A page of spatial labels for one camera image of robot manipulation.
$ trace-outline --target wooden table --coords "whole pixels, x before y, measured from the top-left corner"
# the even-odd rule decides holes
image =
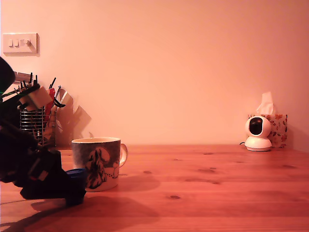
[[[72,153],[62,149],[63,169]],[[243,145],[130,146],[119,185],[62,199],[25,201],[1,183],[6,232],[309,231],[309,154],[249,152]]]

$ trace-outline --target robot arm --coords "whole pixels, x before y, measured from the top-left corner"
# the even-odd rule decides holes
[[[40,146],[31,134],[10,122],[13,112],[37,110],[50,103],[51,97],[35,83],[3,101],[3,93],[14,81],[12,68],[0,58],[0,181],[22,188],[20,194],[28,200],[65,198],[67,206],[82,203],[85,169],[65,172],[59,151]]]

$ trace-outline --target white security camera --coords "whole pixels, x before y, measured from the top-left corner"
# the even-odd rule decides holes
[[[246,122],[245,130],[249,138],[245,146],[249,151],[269,151],[271,141],[267,138],[270,134],[271,125],[263,116],[253,116]]]

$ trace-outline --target white mug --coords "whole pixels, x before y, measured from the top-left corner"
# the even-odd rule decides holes
[[[119,138],[72,140],[73,167],[87,170],[86,191],[98,192],[118,184],[119,168],[127,159],[127,147]]]

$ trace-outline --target pink wall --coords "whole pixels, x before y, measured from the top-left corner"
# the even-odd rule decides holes
[[[40,56],[2,57],[46,87],[57,77],[70,113],[91,117],[74,138],[239,143],[271,91],[290,146],[309,151],[308,12],[307,0],[2,0],[1,33],[40,36]]]

